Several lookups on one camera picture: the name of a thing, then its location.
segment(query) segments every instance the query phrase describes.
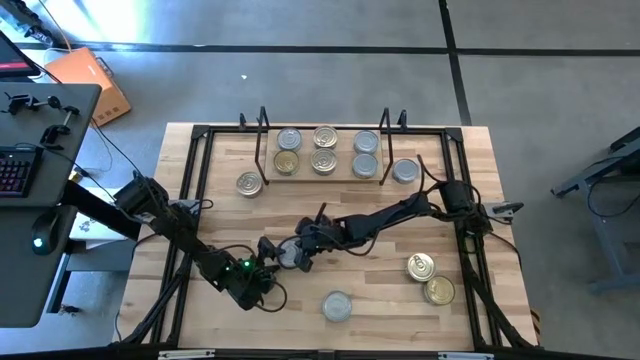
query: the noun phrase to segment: orange box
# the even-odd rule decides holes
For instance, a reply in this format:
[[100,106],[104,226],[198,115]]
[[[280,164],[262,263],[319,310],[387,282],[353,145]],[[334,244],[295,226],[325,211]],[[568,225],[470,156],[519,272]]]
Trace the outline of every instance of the orange box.
[[111,70],[88,48],[74,50],[46,64],[45,68],[63,83],[98,84],[102,87],[100,99],[93,112],[93,118],[99,126],[131,110],[127,98],[109,76]]

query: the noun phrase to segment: wooden table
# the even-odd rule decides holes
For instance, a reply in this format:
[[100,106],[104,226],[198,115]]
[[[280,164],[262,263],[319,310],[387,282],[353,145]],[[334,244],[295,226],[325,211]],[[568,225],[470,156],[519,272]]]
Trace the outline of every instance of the wooden table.
[[[193,124],[167,126],[155,179],[177,198]],[[503,200],[500,178],[486,127],[463,127],[473,184],[484,202]],[[256,247],[260,236],[274,243],[293,234],[302,216],[313,216],[322,202],[325,214],[344,216],[370,213],[408,197],[419,181],[400,185],[389,178],[384,186],[363,184],[272,183],[256,199],[245,199],[235,190],[238,175],[255,170],[255,134],[217,134],[214,138],[205,198],[215,206],[205,210],[199,238],[208,244],[246,244]],[[383,136],[381,144],[385,146]],[[435,176],[444,178],[440,142],[435,136],[394,136],[395,158],[421,154]],[[201,154],[196,158],[191,197]],[[430,200],[439,203],[438,195]],[[512,241],[508,226],[494,223],[495,232]],[[158,296],[168,242],[156,237],[139,246],[129,274],[120,309],[119,327],[128,335]],[[496,302],[520,334],[535,343],[535,333],[516,254],[505,244],[486,238],[486,256]],[[450,305],[424,301],[421,286],[404,273],[406,259],[415,252],[431,255],[438,273],[451,279],[456,296]],[[238,256],[246,256],[239,249]],[[226,293],[219,293],[197,270],[191,274],[181,347],[280,348],[341,350],[470,350],[471,334],[465,305],[453,225],[419,218],[383,231],[373,251],[364,258],[336,251],[314,257],[310,273],[280,271],[278,280],[287,288],[286,308],[275,314],[258,309],[243,311]],[[282,295],[274,289],[266,306],[277,307]],[[320,310],[332,290],[351,295],[353,312],[343,323],[325,320]],[[489,341],[486,313],[478,300],[485,339]],[[167,335],[173,302],[165,318]]]

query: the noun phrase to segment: tin can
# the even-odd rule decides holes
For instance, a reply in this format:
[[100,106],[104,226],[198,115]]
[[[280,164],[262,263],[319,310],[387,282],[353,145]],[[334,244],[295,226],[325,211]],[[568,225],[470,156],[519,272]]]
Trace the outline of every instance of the tin can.
[[353,149],[358,154],[374,154],[378,150],[378,136],[369,130],[362,130],[353,138]]
[[236,180],[236,190],[246,198],[254,198],[262,192],[262,178],[255,172],[246,172]]
[[399,184],[411,184],[418,176],[418,165],[409,159],[398,160],[393,165],[392,176]]
[[334,149],[338,143],[338,132],[331,126],[319,126],[313,132],[313,143],[317,148]]
[[291,176],[298,171],[300,160],[298,159],[298,154],[295,152],[282,150],[273,157],[273,164],[278,174]]
[[416,281],[429,281],[436,273],[436,264],[427,254],[413,254],[407,260],[407,273]]
[[329,321],[342,322],[351,316],[351,298],[342,291],[332,291],[322,302],[322,313]]
[[360,179],[368,179],[376,174],[378,160],[369,154],[360,154],[353,159],[353,174]]
[[447,305],[456,296],[456,288],[451,280],[444,276],[434,276],[422,289],[427,301],[434,305]]
[[336,154],[329,149],[317,149],[311,154],[311,167],[318,175],[331,175],[337,164]]
[[280,264],[282,268],[294,269],[296,267],[296,258],[300,253],[302,253],[302,249],[296,245],[296,241],[298,239],[299,238],[293,238],[291,240],[287,240],[278,246],[280,250],[284,251],[278,255],[278,264]]
[[278,133],[278,147],[281,150],[298,151],[302,146],[302,134],[296,128],[284,128]]

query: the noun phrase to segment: concrete floor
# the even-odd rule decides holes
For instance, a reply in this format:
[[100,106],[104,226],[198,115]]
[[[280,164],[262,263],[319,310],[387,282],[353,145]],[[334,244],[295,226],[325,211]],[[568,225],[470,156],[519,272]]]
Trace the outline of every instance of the concrete floor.
[[[47,2],[82,41],[444,46],[436,0],[183,3]],[[640,48],[634,0],[448,3],[459,47]],[[113,21],[116,9],[123,21]],[[42,59],[41,51],[28,54]],[[165,123],[236,121],[239,112],[252,118],[260,105],[272,121],[371,123],[389,106],[393,116],[407,109],[411,124],[460,124],[443,55],[99,55],[134,107],[104,131],[146,174],[153,172]],[[587,291],[588,282],[608,275],[587,210],[577,196],[557,200],[549,189],[638,125],[640,59],[469,56],[460,62],[472,123],[491,129],[506,197],[525,203],[514,232],[530,303],[543,318],[542,345],[638,358],[640,292]],[[96,152],[101,155],[90,155]],[[130,167],[114,156],[113,169],[98,177],[109,187],[130,178]],[[95,133],[88,133],[78,159],[104,165]],[[0,330],[0,353],[108,343],[125,281],[122,274],[72,278],[65,302],[86,311],[74,318],[45,315],[32,329]]]

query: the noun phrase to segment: keyboard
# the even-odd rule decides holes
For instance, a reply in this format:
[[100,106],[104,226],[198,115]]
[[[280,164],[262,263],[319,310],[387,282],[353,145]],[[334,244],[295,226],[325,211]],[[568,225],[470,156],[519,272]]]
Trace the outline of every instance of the keyboard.
[[0,146],[0,198],[27,197],[42,158],[42,149]]

